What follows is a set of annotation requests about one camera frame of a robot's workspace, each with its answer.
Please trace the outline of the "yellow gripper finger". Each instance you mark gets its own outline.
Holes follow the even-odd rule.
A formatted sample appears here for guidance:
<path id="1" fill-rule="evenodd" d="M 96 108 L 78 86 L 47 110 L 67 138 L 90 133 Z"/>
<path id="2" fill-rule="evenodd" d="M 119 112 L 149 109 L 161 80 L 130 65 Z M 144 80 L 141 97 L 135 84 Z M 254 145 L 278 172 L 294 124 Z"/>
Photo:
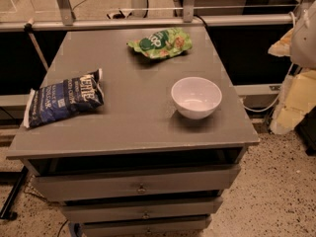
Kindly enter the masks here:
<path id="1" fill-rule="evenodd" d="M 282 36 L 277 42 L 271 45 L 268 49 L 268 54 L 283 57 L 290 56 L 290 44 L 293 30 L 289 30 L 284 36 Z"/>
<path id="2" fill-rule="evenodd" d="M 295 76 L 287 75 L 281 86 L 270 130 L 274 134 L 294 130 L 315 107 L 316 71 L 303 70 Z"/>

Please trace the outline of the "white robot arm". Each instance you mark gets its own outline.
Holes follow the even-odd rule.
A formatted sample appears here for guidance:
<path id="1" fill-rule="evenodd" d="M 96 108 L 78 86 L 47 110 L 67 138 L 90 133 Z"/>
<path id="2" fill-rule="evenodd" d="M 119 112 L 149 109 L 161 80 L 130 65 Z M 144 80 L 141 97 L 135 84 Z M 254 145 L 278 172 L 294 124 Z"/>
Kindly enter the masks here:
<path id="1" fill-rule="evenodd" d="M 302 68 L 295 76 L 285 76 L 270 124 L 273 133 L 286 134 L 316 107 L 316 1 L 269 48 L 268 54 L 289 56 L 294 65 Z"/>

